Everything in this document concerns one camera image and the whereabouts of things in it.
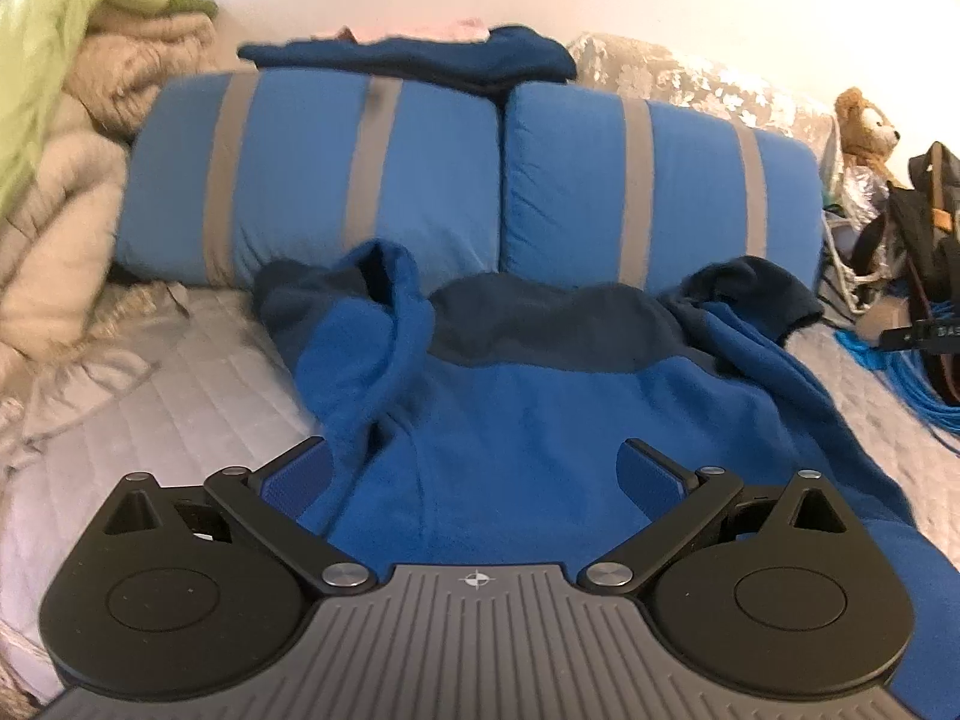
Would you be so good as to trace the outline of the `blue fleece jacket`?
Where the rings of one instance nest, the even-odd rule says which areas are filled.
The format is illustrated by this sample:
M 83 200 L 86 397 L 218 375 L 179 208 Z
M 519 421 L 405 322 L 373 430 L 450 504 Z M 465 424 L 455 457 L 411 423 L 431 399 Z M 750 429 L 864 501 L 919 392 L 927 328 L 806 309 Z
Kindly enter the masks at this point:
M 958 712 L 958 574 L 914 523 L 832 395 L 786 351 L 820 319 L 804 284 L 755 257 L 679 291 L 562 289 L 478 273 L 432 293 L 374 241 L 337 265 L 264 266 L 252 309 L 329 453 L 281 478 L 299 525 L 376 572 L 399 562 L 558 562 L 579 571 L 654 520 L 638 439 L 750 484 L 802 468 L 838 489 L 916 613 L 893 694 Z

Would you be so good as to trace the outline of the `grey quilted bedspread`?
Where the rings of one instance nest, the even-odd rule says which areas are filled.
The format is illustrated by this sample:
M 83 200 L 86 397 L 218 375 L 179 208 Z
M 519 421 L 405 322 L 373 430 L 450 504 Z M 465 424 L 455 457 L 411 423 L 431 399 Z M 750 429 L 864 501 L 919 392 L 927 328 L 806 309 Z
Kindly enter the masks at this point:
M 76 538 L 130 472 L 195 484 L 228 465 L 257 466 L 309 433 L 277 353 L 238 291 L 189 289 L 178 343 L 137 387 L 7 461 L 2 491 L 2 658 L 47 702 L 60 681 L 37 610 Z M 791 355 L 827 388 L 857 440 L 907 495 L 919 530 L 958 556 L 958 444 L 928 429 L 823 323 L 793 333 Z

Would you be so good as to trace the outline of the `beige quilted comforter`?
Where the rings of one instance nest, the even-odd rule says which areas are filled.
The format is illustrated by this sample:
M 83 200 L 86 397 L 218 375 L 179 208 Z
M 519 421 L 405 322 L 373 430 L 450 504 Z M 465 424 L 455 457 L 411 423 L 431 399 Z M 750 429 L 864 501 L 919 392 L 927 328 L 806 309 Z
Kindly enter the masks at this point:
M 80 348 L 107 280 L 128 144 L 167 82 L 213 68 L 201 11 L 91 18 L 31 184 L 2 221 L 2 379 Z

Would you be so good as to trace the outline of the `right blue striped pillow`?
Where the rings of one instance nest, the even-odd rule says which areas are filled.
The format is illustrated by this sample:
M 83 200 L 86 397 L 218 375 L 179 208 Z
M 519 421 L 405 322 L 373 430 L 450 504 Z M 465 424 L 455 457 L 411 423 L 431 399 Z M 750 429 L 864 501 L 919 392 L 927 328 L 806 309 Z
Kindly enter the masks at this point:
M 683 107 L 526 83 L 503 119 L 503 270 L 662 293 L 754 255 L 812 284 L 822 184 L 793 138 Z

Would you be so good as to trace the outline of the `blue striped pillow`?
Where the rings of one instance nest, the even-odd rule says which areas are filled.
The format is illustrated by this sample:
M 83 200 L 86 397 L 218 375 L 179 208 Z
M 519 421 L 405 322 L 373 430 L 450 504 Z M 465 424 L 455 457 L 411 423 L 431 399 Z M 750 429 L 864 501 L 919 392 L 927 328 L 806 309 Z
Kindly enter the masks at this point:
M 526 83 L 503 119 L 503 270 L 662 293 L 754 255 L 812 284 L 822 184 L 793 138 L 683 107 Z
M 500 257 L 500 114 L 488 99 L 315 68 L 167 83 L 133 144 L 116 262 L 142 280 L 251 288 L 370 239 L 425 289 Z

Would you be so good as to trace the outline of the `left blue striped pillow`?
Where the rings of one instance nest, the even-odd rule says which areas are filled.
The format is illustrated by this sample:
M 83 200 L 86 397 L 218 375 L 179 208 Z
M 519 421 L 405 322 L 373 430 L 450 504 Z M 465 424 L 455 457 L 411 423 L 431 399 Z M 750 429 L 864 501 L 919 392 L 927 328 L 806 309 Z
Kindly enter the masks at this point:
M 425 289 L 500 257 L 500 114 L 488 99 L 315 68 L 167 83 L 133 144 L 116 262 L 142 280 L 251 288 L 370 239 Z

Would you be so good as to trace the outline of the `brown teddy bear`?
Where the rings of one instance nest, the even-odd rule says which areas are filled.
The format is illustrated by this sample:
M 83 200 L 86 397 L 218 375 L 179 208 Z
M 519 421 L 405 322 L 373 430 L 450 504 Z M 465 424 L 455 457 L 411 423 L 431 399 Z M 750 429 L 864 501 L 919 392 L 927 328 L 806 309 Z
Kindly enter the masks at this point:
M 896 182 L 887 161 L 900 143 L 889 117 L 853 86 L 835 99 L 841 156 L 846 167 L 868 167 L 884 182 Z

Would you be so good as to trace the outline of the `floral beige cover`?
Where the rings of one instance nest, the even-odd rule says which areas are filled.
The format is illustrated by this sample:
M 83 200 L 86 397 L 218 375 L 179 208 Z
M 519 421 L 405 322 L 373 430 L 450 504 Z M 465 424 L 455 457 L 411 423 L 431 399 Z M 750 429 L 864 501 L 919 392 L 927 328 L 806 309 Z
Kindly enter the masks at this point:
M 578 85 L 697 110 L 805 143 L 817 158 L 823 192 L 838 193 L 838 124 L 832 106 L 820 99 L 747 80 L 722 65 L 690 64 L 667 47 L 631 37 L 585 32 L 568 44 L 568 52 Z

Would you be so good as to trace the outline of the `folded navy garment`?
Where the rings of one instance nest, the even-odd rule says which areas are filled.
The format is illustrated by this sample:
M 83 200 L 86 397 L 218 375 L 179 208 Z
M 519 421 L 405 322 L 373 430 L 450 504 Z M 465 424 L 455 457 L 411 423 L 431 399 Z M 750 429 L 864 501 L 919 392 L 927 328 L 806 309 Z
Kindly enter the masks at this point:
M 485 98 L 496 98 L 524 83 L 566 85 L 578 73 L 562 44 L 519 25 L 498 26 L 487 39 L 468 43 L 400 36 L 375 43 L 352 43 L 345 37 L 247 43 L 238 47 L 238 57 L 259 70 L 354 71 L 431 83 Z

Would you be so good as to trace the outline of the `light green blanket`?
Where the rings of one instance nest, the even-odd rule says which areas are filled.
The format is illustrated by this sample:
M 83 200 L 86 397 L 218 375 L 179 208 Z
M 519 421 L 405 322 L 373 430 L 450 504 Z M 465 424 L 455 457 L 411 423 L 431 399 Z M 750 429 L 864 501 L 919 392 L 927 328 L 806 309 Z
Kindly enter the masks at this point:
M 213 0 L 2 0 L 3 215 L 36 172 L 67 73 L 103 5 L 139 16 L 218 11 Z

